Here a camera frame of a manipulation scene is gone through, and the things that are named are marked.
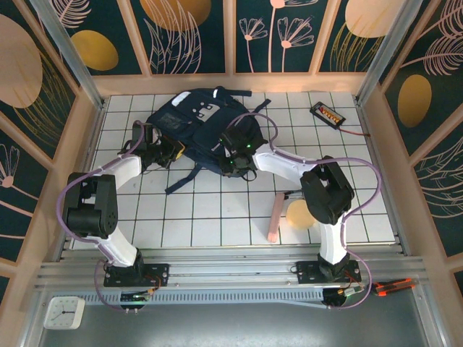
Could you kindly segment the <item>aluminium frame post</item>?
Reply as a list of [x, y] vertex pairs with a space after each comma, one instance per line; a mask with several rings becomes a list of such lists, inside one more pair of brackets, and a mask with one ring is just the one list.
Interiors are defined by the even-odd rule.
[[91, 13], [90, 0], [28, 1], [92, 104], [101, 111], [103, 99], [67, 31], [77, 29]]
[[409, 27], [419, 12], [422, 0], [405, 0], [395, 15], [377, 54], [375, 55], [365, 79], [356, 95], [357, 105], [364, 106], [378, 84], [386, 66], [392, 60], [399, 44], [403, 41]]

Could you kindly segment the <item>navy blue backpack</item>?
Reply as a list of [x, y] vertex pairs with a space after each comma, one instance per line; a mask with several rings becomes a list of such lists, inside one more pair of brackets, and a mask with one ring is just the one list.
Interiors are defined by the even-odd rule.
[[[230, 126], [238, 127], [246, 134], [261, 132], [255, 115], [271, 102], [266, 99], [249, 111], [236, 97], [251, 95], [247, 90], [230, 90], [222, 86], [195, 88], [175, 95], [148, 117], [148, 123], [163, 135], [184, 144], [183, 155], [195, 162], [190, 174], [166, 188], [166, 194], [172, 194], [192, 181], [203, 168], [224, 176], [219, 165], [219, 159], [224, 157], [220, 135]], [[249, 172], [244, 177], [224, 177], [248, 180]]]

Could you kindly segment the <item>aluminium mounting rail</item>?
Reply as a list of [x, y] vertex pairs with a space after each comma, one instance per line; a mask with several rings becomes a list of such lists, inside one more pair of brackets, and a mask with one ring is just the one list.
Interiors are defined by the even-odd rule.
[[[421, 257], [405, 256], [399, 246], [354, 247], [366, 262], [361, 269], [373, 280], [416, 278], [427, 282]], [[316, 260], [318, 250], [306, 246], [262, 247], [184, 247], [144, 249], [146, 263], [169, 265], [170, 289], [282, 288], [298, 284], [295, 263]], [[35, 279], [35, 287], [49, 290], [83, 291], [92, 289], [95, 264], [100, 253], [71, 250], [61, 254], [59, 262], [44, 262]]]

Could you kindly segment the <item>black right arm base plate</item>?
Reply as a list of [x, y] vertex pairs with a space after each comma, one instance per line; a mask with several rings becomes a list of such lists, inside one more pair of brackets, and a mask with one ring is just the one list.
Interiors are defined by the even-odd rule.
[[349, 283], [361, 282], [362, 276], [358, 262], [350, 260], [339, 275], [334, 279], [329, 279], [320, 270], [317, 261], [300, 261], [296, 263], [296, 275], [299, 284], [316, 284], [316, 283]]

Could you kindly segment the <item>orange black hand tool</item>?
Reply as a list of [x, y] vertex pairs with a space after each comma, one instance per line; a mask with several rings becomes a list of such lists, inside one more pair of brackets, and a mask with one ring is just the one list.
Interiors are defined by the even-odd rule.
[[414, 287], [415, 282], [411, 278], [403, 278], [399, 280], [376, 282], [373, 284], [373, 293], [376, 296], [384, 297], [397, 291], [402, 291]]

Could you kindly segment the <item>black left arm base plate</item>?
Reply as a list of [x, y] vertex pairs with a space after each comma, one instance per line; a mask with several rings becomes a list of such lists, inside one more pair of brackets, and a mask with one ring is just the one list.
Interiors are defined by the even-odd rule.
[[103, 286], [116, 287], [162, 287], [169, 279], [168, 264], [144, 264], [132, 267], [109, 266], [105, 269]]

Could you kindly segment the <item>white square clock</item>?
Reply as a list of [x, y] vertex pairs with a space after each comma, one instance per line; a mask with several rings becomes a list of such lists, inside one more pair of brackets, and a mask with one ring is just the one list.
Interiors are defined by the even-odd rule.
[[55, 296], [48, 303], [43, 327], [48, 330], [76, 330], [81, 322], [85, 300], [78, 296]]

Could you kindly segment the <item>black charger board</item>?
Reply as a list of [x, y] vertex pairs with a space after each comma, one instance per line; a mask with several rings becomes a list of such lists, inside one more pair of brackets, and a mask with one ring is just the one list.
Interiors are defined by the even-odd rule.
[[310, 113], [333, 129], [339, 129], [346, 120], [345, 117], [335, 112], [322, 102], [317, 102], [314, 106], [312, 106], [310, 108]]

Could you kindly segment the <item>round beige disc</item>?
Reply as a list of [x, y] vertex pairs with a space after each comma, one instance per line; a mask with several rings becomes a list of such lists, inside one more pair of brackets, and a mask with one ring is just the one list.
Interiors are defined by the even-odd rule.
[[317, 223], [304, 200], [295, 200], [289, 204], [286, 210], [286, 220], [295, 229], [309, 229]]

